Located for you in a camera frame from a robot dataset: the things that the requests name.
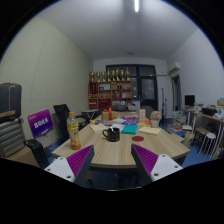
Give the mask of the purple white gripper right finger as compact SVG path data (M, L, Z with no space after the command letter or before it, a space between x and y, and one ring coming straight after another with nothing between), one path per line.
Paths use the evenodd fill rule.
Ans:
M167 154L157 155L136 144L131 145L131 154L137 165L142 185L147 185L182 169L182 166Z

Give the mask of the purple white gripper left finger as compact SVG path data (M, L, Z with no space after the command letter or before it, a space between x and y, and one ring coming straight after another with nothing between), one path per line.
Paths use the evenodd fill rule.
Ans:
M58 157L45 168L45 171L59 176L69 182L80 184L86 177L94 156L94 146L87 146L71 156Z

